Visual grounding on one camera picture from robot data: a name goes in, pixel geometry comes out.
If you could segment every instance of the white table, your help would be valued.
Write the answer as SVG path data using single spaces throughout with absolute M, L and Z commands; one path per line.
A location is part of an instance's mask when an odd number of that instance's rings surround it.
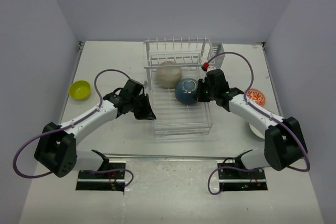
M 260 45 L 227 45 L 225 51 L 246 56 L 255 72 L 254 88 L 266 96 L 265 108 L 278 112 L 264 52 Z M 133 79 L 146 80 L 141 42 L 87 41 L 75 81 L 93 84 L 106 68 L 125 71 Z M 222 69 L 231 87 L 245 89 L 250 73 L 243 60 L 227 56 Z M 118 73 L 105 73 L 98 80 L 102 94 L 125 84 Z M 93 92 L 85 102 L 69 99 L 63 121 L 74 118 L 98 102 Z M 213 128 L 207 136 L 187 139 L 155 139 L 152 124 L 136 121 L 131 113 L 107 123 L 88 136 L 79 150 L 103 153 L 236 156 L 263 147 L 241 118 L 211 103 Z M 304 162 L 295 165 L 304 167 Z M 206 188 L 215 161 L 145 162 L 129 161 L 135 174 L 125 195 L 111 191 L 75 191 L 77 172 L 59 179 L 54 175 L 32 182 L 21 224 L 36 223 L 323 223 L 308 173 L 266 168 L 268 191 L 225 192 L 212 196 Z M 36 173 L 45 169 L 38 165 Z M 218 189 L 217 176 L 212 180 Z

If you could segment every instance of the yellow bowl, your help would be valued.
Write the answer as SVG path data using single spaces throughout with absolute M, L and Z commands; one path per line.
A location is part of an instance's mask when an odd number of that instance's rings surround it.
M 77 101 L 84 101 L 91 95 L 91 86 L 87 81 L 76 81 L 70 86 L 69 95 Z

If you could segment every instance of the red patterned plate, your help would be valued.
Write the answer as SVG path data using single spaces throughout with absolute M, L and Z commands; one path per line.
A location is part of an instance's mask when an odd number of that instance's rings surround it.
M 257 103 L 259 106 L 264 106 L 266 103 L 266 98 L 264 94 L 257 89 L 250 89 L 247 92 L 247 97 L 249 97 L 252 101 Z

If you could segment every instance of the blue bowl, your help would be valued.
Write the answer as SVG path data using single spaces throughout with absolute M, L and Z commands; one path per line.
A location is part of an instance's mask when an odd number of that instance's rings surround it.
M 197 101 L 194 99 L 194 94 L 197 91 L 197 81 L 194 79 L 183 79 L 179 81 L 175 87 L 175 97 L 183 104 L 192 105 Z

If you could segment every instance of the gray wall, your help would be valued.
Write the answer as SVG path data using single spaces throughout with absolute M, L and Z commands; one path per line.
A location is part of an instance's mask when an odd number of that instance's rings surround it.
M 30 180 L 12 169 L 14 153 L 58 120 L 77 41 L 56 0 L 0 0 L 0 223 L 18 223 Z M 33 146 L 19 160 L 32 174 Z
M 308 144 L 325 223 L 335 223 L 336 0 L 291 0 L 266 45 L 284 114 Z
M 261 42 L 290 0 L 57 0 L 81 40 L 208 36 Z

